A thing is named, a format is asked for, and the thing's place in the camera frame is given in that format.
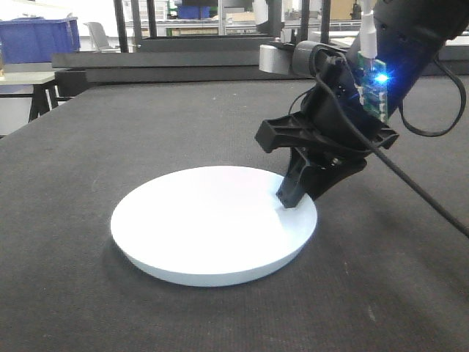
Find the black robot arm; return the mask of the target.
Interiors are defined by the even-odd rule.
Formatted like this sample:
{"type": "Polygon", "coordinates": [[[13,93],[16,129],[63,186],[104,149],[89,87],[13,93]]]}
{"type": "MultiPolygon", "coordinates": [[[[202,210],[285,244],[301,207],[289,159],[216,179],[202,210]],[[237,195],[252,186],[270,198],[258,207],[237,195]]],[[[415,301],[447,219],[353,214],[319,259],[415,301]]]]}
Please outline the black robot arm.
{"type": "Polygon", "coordinates": [[[448,40],[468,26],[466,1],[378,1],[364,6],[348,49],[304,40],[262,45],[262,71],[312,78],[300,109],[265,120],[256,141],[265,152],[287,147],[289,167],[277,197],[293,208],[316,199],[382,155],[397,139],[389,117],[448,40]]]}

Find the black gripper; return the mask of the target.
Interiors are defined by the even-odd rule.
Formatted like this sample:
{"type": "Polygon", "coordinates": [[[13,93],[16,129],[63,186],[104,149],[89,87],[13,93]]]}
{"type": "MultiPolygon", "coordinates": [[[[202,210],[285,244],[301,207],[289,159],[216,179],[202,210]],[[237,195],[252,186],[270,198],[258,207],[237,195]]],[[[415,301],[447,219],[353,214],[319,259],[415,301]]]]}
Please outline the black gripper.
{"type": "Polygon", "coordinates": [[[289,147],[287,172],[276,196],[294,208],[305,194],[313,200],[345,178],[361,172],[366,157],[389,149],[399,135],[368,114],[357,90],[358,51],[331,46],[313,50],[316,84],[301,96],[299,111],[264,120],[255,139],[271,153],[289,147]]]}

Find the grey cylindrical robot base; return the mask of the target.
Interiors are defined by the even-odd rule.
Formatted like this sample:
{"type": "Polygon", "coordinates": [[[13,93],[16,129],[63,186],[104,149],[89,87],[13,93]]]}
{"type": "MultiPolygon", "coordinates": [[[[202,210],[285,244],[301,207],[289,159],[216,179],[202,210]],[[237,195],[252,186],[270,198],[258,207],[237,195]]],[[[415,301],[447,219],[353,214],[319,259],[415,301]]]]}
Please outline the grey cylindrical robot base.
{"type": "Polygon", "coordinates": [[[291,43],[271,42],[259,47],[259,69],[266,73],[312,77],[311,61],[318,42],[304,40],[291,43]]]}

